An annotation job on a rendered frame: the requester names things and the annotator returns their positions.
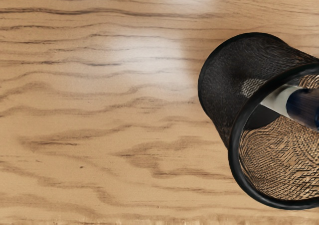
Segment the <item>black mesh pen holder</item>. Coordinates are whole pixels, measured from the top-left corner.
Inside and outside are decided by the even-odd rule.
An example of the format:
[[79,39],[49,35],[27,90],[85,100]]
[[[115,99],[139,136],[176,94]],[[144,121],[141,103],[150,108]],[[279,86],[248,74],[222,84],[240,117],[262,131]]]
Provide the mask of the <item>black mesh pen holder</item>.
[[256,201],[319,208],[319,98],[312,124],[286,113],[290,94],[319,89],[319,58],[259,32],[220,44],[198,78],[198,97],[228,150],[232,175]]

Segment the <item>dark blue pen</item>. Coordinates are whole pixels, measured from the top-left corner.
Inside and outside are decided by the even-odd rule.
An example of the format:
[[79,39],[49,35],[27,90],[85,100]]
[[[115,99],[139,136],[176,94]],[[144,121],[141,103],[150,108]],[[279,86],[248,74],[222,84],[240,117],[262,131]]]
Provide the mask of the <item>dark blue pen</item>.
[[261,104],[319,132],[319,88],[307,89],[285,84],[271,92]]

